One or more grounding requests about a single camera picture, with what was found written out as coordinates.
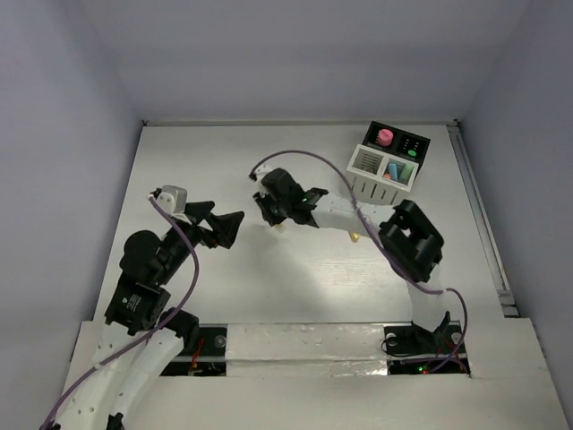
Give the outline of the blue pencil-shaped highlighter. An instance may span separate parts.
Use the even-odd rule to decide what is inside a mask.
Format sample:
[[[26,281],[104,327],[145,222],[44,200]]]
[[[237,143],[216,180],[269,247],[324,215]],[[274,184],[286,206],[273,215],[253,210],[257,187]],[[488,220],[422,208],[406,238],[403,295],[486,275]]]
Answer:
[[[388,171],[390,175],[390,179],[393,181],[398,181],[399,174],[398,174],[398,165],[395,163],[388,164]]]

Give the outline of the green pencil-shaped highlighter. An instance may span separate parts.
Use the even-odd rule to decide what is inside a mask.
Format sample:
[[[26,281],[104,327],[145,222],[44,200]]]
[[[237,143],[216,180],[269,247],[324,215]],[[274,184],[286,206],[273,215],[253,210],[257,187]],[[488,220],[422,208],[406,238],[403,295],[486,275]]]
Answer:
[[[399,181],[407,184],[414,170],[413,165],[405,165],[400,173]]]

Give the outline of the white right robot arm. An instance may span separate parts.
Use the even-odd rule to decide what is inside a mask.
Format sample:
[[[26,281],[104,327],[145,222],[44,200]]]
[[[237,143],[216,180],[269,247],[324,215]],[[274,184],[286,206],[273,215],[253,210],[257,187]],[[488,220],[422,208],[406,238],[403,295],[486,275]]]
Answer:
[[[290,219],[298,225],[369,237],[379,245],[407,285],[412,320],[403,343],[412,355],[438,351],[450,322],[439,270],[444,240],[414,202],[381,206],[320,188],[304,190],[286,170],[267,165],[254,169],[250,178],[258,186],[253,199],[272,227]]]

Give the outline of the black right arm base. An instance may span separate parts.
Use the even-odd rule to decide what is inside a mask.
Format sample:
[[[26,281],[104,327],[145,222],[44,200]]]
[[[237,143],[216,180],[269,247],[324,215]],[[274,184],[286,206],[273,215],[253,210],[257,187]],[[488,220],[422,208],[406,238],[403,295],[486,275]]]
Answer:
[[[470,375],[462,331],[459,322],[449,319],[449,312],[435,331],[426,331],[411,322],[385,326],[381,350],[387,357],[388,374]]]

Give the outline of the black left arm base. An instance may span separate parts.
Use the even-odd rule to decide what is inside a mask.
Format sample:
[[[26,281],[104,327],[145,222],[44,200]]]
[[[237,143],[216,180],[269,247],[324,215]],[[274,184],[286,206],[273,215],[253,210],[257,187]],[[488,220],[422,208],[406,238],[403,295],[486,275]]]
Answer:
[[[171,360],[161,376],[211,377],[227,374],[227,326],[201,325],[199,338]]]

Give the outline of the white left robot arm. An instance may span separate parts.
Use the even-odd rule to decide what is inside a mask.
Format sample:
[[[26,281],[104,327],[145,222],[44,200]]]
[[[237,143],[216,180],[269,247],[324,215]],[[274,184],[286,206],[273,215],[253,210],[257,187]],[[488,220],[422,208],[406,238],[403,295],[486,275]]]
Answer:
[[[198,318],[182,304],[167,307],[166,285],[187,258],[198,258],[197,245],[230,248],[244,213],[215,215],[214,202],[188,202],[172,191],[148,200],[170,229],[163,237],[140,230],[126,240],[90,368],[62,394],[44,429],[129,428],[167,365],[201,348]]]

